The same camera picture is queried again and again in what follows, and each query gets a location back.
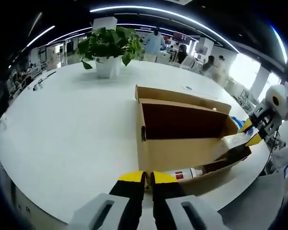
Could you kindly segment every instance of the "office desk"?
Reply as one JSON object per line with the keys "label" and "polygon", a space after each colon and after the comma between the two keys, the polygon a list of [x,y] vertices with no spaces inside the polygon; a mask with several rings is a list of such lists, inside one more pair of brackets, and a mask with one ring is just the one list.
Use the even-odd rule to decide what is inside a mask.
{"label": "office desk", "polygon": [[[0,161],[32,202],[67,223],[76,209],[109,192],[120,175],[138,170],[136,84],[224,102],[232,106],[230,115],[247,118],[213,80],[172,66],[131,61],[121,66],[116,79],[97,79],[96,69],[85,70],[81,63],[55,71],[42,90],[25,89],[6,112],[8,127],[0,125]],[[246,160],[201,183],[195,193],[215,210],[233,201],[268,160],[263,141],[251,150]],[[149,195],[143,209],[139,229],[154,229]]]}

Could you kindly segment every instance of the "ceiling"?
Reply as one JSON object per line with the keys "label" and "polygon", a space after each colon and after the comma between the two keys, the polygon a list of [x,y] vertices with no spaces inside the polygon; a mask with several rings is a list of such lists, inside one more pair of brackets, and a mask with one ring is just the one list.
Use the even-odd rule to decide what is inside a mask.
{"label": "ceiling", "polygon": [[[288,5],[285,4],[271,2],[267,4],[262,0],[245,2],[193,0],[184,6],[165,0],[107,0],[106,3],[94,0],[40,0],[38,4],[27,3],[27,1],[14,1],[6,7],[4,1],[0,2],[0,78],[6,74],[8,66],[19,54],[18,58],[21,59],[31,48],[42,46],[72,31],[89,27],[94,18],[105,16],[115,16],[118,23],[160,26],[187,35],[203,36],[200,32],[204,32],[224,48],[234,51],[214,33],[164,12],[143,9],[89,12],[91,9],[115,5],[149,6],[179,13],[206,25],[227,40],[250,46],[285,66],[280,45],[269,25],[269,23],[274,25],[288,51]],[[53,25],[54,29],[20,53],[33,38]]]}

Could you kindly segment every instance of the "cardboard box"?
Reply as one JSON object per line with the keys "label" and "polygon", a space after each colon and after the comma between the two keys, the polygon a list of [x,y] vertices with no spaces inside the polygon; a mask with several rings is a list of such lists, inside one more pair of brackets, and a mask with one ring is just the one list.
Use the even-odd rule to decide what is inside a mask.
{"label": "cardboard box", "polygon": [[222,137],[238,130],[228,104],[138,86],[135,97],[139,170],[150,174],[203,166],[204,175],[190,180],[196,181],[229,169],[251,153],[245,147],[234,156],[215,155]]}

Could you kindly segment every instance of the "bottle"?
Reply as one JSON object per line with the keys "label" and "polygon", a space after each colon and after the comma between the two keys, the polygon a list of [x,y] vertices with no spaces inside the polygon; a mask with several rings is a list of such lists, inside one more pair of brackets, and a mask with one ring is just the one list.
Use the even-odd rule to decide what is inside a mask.
{"label": "bottle", "polygon": [[165,171],[163,173],[170,174],[175,177],[179,182],[187,181],[204,174],[204,167],[199,166],[196,168],[178,169],[172,171]]}

